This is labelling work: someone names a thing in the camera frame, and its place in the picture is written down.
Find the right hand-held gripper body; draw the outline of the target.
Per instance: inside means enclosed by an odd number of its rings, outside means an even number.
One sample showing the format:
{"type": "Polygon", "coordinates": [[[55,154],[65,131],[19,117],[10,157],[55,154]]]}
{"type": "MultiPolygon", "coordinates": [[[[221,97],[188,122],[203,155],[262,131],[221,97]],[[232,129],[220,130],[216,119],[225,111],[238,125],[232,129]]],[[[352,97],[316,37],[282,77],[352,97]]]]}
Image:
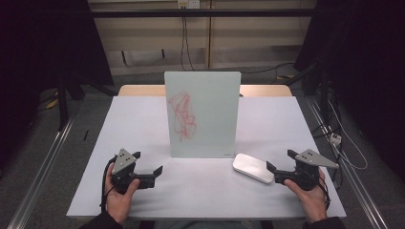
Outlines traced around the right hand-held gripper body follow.
{"type": "Polygon", "coordinates": [[[274,173],[276,183],[283,184],[286,179],[295,182],[302,190],[310,191],[319,183],[319,167],[338,169],[339,165],[311,149],[298,154],[294,159],[295,169],[278,170],[274,173]]]}

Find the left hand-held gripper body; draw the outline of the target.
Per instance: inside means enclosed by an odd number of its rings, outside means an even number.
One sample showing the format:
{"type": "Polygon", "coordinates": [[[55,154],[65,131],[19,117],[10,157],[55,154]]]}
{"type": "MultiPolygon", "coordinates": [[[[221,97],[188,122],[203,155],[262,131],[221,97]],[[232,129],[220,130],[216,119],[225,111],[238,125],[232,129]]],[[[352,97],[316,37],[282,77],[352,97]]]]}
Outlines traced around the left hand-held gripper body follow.
{"type": "Polygon", "coordinates": [[[155,187],[156,177],[152,174],[136,174],[134,172],[137,159],[125,149],[120,149],[116,156],[112,171],[112,183],[120,194],[125,194],[134,179],[140,181],[139,189],[155,187]]]}

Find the white board eraser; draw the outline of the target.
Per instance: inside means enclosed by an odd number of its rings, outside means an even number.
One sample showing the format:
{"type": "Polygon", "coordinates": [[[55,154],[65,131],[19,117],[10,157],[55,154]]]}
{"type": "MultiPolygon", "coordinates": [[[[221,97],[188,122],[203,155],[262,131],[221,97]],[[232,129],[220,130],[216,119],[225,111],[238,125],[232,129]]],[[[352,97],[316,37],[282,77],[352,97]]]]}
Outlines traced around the white board eraser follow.
{"type": "Polygon", "coordinates": [[[266,163],[253,156],[237,154],[232,167],[235,171],[262,181],[265,184],[269,184],[274,179],[274,174],[266,168],[266,163]]]}

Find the glass whiteboard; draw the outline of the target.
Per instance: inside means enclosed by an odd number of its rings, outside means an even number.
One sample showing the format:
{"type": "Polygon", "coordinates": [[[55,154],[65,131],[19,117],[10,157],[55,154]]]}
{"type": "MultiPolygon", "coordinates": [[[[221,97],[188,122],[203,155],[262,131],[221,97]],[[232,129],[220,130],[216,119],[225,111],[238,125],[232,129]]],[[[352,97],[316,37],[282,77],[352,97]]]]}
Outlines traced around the glass whiteboard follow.
{"type": "Polygon", "coordinates": [[[242,74],[164,74],[171,155],[227,158],[235,154],[242,74]]]}

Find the person's right hand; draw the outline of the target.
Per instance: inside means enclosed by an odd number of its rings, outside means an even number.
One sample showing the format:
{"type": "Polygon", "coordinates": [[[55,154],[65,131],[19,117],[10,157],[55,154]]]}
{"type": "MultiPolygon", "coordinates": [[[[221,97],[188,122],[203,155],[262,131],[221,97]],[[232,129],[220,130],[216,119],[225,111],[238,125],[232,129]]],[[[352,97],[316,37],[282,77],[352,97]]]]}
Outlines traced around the person's right hand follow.
{"type": "Polygon", "coordinates": [[[289,190],[299,198],[308,224],[312,224],[328,217],[326,197],[323,192],[323,188],[325,187],[325,175],[322,171],[319,171],[319,174],[319,183],[321,186],[317,186],[310,191],[302,190],[290,179],[284,181],[284,184],[289,190]]]}

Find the person's left hand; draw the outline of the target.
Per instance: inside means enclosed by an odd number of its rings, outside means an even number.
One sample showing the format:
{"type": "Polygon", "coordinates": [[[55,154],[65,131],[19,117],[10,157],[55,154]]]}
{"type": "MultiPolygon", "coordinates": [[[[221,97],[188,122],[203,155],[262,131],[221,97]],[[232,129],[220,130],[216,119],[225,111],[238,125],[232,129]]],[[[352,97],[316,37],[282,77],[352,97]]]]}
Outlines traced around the person's left hand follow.
{"type": "Polygon", "coordinates": [[[122,225],[129,216],[132,198],[139,187],[140,181],[134,179],[130,183],[126,193],[122,195],[116,191],[111,181],[113,168],[114,164],[108,167],[105,178],[106,210],[117,223],[122,225]]]}

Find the white table sheet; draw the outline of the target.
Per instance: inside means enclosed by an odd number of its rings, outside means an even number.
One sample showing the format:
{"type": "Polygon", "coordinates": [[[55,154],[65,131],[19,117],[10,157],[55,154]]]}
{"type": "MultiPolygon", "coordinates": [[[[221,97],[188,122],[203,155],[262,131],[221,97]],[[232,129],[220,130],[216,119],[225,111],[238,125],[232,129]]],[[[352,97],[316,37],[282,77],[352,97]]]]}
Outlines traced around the white table sheet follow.
{"type": "MultiPolygon", "coordinates": [[[[293,96],[243,97],[236,150],[290,171],[292,149],[316,147],[293,96]]],[[[230,158],[174,158],[170,154],[166,100],[162,96],[117,96],[67,212],[85,219],[100,211],[101,182],[107,161],[120,149],[140,152],[138,173],[163,169],[152,189],[132,200],[135,219],[299,219],[298,198],[284,185],[245,176],[230,158]]]]}

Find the wooden table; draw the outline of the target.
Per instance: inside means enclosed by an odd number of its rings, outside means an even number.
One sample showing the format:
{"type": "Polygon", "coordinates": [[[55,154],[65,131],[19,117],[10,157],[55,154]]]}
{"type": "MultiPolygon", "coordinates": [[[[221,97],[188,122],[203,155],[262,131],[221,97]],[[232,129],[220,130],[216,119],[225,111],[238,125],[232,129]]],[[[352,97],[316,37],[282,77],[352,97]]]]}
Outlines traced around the wooden table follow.
{"type": "MultiPolygon", "coordinates": [[[[242,96],[292,96],[285,85],[242,85],[239,90],[242,96]]],[[[164,85],[124,85],[118,96],[165,96],[164,85]]]]}

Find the black metal stand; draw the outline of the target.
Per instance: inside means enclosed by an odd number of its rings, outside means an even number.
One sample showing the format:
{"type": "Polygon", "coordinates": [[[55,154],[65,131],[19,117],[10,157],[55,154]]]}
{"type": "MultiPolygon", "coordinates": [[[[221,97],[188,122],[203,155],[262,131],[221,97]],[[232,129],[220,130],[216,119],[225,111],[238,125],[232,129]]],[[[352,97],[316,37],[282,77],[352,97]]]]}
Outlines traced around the black metal stand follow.
{"type": "Polygon", "coordinates": [[[57,79],[57,96],[59,104],[59,131],[62,131],[67,125],[69,120],[68,104],[67,104],[67,90],[65,77],[61,73],[57,79]]]}

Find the black curtain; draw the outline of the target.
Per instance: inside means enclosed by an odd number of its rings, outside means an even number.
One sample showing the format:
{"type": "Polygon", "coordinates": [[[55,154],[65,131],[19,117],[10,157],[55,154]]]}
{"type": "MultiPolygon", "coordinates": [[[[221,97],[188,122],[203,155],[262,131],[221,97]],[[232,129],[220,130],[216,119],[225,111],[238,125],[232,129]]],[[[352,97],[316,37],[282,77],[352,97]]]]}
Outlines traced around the black curtain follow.
{"type": "Polygon", "coordinates": [[[40,95],[64,85],[114,84],[88,0],[0,0],[0,168],[36,116],[40,95]]]}
{"type": "Polygon", "coordinates": [[[332,47],[329,78],[382,160],[405,182],[405,0],[317,0],[295,68],[332,47]]]}

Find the black horizontal beam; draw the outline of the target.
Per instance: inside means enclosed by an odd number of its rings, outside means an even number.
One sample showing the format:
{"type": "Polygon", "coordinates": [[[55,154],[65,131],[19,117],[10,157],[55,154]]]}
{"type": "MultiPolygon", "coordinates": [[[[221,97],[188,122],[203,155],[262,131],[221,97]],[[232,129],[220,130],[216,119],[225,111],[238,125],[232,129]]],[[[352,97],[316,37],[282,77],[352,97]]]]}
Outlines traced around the black horizontal beam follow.
{"type": "Polygon", "coordinates": [[[302,17],[313,16],[315,9],[275,10],[93,10],[94,18],[141,18],[141,17],[302,17]]]}

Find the aluminium floor rail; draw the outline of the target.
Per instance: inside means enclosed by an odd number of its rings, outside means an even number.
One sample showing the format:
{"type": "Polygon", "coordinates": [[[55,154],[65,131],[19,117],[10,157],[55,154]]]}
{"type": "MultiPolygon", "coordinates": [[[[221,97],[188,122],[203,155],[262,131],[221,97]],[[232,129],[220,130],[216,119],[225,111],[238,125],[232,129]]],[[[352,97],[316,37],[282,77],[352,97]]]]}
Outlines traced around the aluminium floor rail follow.
{"type": "Polygon", "coordinates": [[[339,150],[338,147],[330,140],[328,132],[331,131],[331,127],[326,121],[321,117],[320,106],[313,98],[308,98],[307,103],[316,119],[316,121],[321,125],[321,130],[326,136],[326,141],[329,143],[334,156],[340,163],[340,170],[345,176],[345,180],[350,184],[352,190],[359,201],[365,215],[367,216],[369,222],[372,225],[372,229],[388,229],[388,226],[381,215],[378,207],[376,206],[370,193],[364,186],[360,177],[356,173],[356,169],[347,159],[347,156],[343,150],[339,150]]]}
{"type": "Polygon", "coordinates": [[[11,222],[9,223],[7,229],[24,229],[28,219],[32,213],[32,210],[44,188],[45,183],[53,169],[54,163],[56,162],[61,149],[66,141],[67,136],[72,129],[75,119],[71,117],[63,128],[57,132],[57,135],[53,141],[53,144],[46,154],[46,157],[41,164],[39,171],[32,184],[30,185],[26,195],[23,197],[22,201],[18,205],[16,212],[14,213],[11,222]]]}

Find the white wall socket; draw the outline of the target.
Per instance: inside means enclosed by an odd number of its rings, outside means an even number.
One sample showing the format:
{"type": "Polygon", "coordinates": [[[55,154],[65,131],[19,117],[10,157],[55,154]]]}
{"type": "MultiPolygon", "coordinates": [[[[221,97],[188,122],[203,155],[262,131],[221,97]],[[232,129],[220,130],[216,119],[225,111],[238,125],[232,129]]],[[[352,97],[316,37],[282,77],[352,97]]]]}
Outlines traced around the white wall socket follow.
{"type": "Polygon", "coordinates": [[[178,0],[179,9],[191,9],[196,10],[201,6],[200,0],[178,0]]]}

